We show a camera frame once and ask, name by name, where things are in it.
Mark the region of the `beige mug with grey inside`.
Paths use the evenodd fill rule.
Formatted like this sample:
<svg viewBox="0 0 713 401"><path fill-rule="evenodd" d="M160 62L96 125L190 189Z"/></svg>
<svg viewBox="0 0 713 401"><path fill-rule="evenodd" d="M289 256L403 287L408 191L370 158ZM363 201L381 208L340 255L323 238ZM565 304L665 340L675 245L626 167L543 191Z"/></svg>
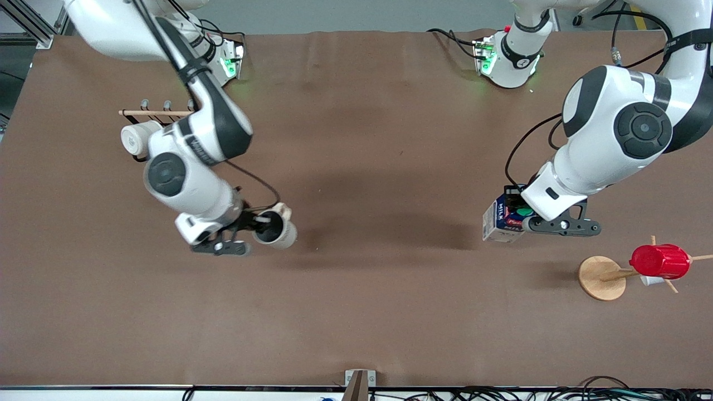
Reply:
<svg viewBox="0 0 713 401"><path fill-rule="evenodd" d="M273 216L274 221L270 225L261 225L253 231L253 238L257 243L264 244L270 248L284 250L293 246L296 242L297 230L292 221L292 210L283 202L280 204L278 212L267 212L258 216Z"/></svg>

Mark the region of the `blue milk carton green cap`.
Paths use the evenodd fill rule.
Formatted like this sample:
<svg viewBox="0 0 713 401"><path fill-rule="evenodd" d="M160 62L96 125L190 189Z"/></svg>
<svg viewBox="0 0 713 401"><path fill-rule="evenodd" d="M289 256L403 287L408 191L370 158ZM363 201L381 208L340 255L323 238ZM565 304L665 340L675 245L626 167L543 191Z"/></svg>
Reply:
<svg viewBox="0 0 713 401"><path fill-rule="evenodd" d="M535 215L528 209L510 210L504 202L504 191L491 203L483 214L483 241L513 243L524 234L522 222L525 218Z"/></svg>

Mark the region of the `red plastic cup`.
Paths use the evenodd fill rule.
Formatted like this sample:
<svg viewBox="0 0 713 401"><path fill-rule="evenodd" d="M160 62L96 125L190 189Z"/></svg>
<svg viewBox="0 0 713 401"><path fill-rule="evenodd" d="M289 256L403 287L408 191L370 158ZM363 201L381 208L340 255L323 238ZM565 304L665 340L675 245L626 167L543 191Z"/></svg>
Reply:
<svg viewBox="0 0 713 401"><path fill-rule="evenodd" d="M692 257L676 244L644 244L632 252L629 265L642 276L677 280L688 273Z"/></svg>

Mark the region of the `wooden mug tree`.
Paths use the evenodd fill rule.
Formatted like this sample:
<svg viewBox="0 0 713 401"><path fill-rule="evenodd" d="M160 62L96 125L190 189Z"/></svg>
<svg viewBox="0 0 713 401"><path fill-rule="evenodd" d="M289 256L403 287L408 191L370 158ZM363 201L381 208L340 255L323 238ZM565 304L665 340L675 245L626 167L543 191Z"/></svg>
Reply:
<svg viewBox="0 0 713 401"><path fill-rule="evenodd" d="M657 243L656 236L652 234L648 244L665 243ZM692 257L691 267L694 262L713 261L713 253L698 256L688 253L688 255ZM619 299L626 291L627 280L631 277L638 277L638 279L640 279L640 276L642 275L629 265L629 261L628 267L622 267L614 261L614 259L606 256L588 257L585 261L582 261L578 267L578 282L581 289L592 299L599 301L613 301ZM677 294L679 291L675 286L675 281L676 280L666 280L665 283L658 285L667 285L674 294Z"/></svg>

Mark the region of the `white mug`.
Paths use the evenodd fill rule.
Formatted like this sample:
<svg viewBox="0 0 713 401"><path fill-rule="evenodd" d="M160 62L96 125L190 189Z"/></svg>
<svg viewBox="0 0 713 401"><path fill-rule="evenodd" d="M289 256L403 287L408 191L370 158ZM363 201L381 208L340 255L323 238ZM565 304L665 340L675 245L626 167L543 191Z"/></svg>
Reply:
<svg viewBox="0 0 713 401"><path fill-rule="evenodd" d="M120 132L122 145L133 157L147 157L150 136L161 131L162 128L162 125L156 121L125 125Z"/></svg>

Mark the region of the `aluminium frame profile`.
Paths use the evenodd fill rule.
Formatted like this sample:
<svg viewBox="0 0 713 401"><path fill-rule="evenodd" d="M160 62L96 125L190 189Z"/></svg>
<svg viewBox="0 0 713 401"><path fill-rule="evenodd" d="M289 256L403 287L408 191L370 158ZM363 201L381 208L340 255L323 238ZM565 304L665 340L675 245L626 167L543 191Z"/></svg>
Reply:
<svg viewBox="0 0 713 401"><path fill-rule="evenodd" d="M0 0L0 45L49 49L73 32L63 0Z"/></svg>

